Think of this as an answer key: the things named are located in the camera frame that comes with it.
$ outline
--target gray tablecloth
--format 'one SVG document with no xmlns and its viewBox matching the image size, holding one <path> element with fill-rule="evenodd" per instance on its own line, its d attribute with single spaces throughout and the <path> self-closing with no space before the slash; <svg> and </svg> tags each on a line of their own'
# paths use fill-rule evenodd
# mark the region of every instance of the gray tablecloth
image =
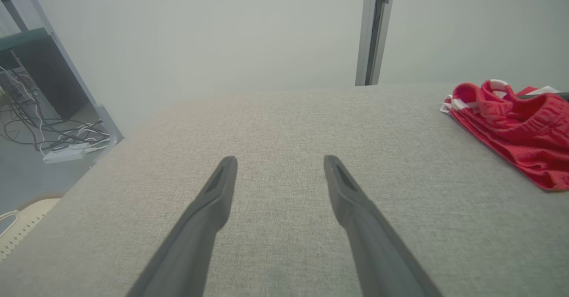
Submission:
<svg viewBox="0 0 569 297">
<path fill-rule="evenodd" d="M 360 295 L 333 154 L 447 296 L 569 294 L 569 193 L 546 194 L 439 112 L 453 85 L 191 101 L 95 165 L 0 263 L 5 296 L 120 297 L 219 160 L 238 158 L 205 295 Z"/>
</svg>

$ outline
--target crumpled red clothing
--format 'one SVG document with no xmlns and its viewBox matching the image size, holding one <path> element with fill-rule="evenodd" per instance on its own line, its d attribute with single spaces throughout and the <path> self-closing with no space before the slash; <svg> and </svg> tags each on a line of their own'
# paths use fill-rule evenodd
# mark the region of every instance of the crumpled red clothing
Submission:
<svg viewBox="0 0 569 297">
<path fill-rule="evenodd" d="M 460 84 L 445 105 L 475 137 L 547 192 L 569 190 L 569 103 L 546 93 L 521 99 L 507 83 Z"/>
</svg>

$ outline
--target power strip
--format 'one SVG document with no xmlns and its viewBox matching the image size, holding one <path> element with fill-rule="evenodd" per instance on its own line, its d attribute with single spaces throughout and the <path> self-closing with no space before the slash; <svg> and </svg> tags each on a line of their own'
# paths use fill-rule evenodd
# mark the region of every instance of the power strip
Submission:
<svg viewBox="0 0 569 297">
<path fill-rule="evenodd" d="M 75 159 L 81 159 L 87 154 L 86 149 L 89 145 L 89 143 L 82 143 L 73 145 L 77 148 L 67 147 L 60 151 L 50 151 L 45 155 L 45 157 L 43 157 L 43 161 L 46 164 L 54 164 L 61 163 L 62 161 L 74 161 Z"/>
</svg>

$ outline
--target red garment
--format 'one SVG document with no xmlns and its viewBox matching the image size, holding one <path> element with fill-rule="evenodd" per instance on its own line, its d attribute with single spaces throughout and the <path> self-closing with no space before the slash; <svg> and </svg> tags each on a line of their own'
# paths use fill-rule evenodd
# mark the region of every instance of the red garment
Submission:
<svg viewBox="0 0 569 297">
<path fill-rule="evenodd" d="M 457 86 L 451 106 L 457 121 L 540 188 L 569 190 L 569 103 L 561 97 L 520 99 L 510 85 L 489 80 Z"/>
</svg>

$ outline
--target beige plastic basket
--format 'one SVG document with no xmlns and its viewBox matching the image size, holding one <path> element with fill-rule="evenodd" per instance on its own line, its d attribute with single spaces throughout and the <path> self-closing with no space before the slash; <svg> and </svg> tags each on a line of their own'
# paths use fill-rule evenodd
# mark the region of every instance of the beige plastic basket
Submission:
<svg viewBox="0 0 569 297">
<path fill-rule="evenodd" d="M 59 199 L 61 195 L 37 198 L 13 212 L 0 215 L 0 221 L 9 216 L 16 216 L 12 224 L 0 234 L 0 262 L 6 259 Z"/>
</svg>

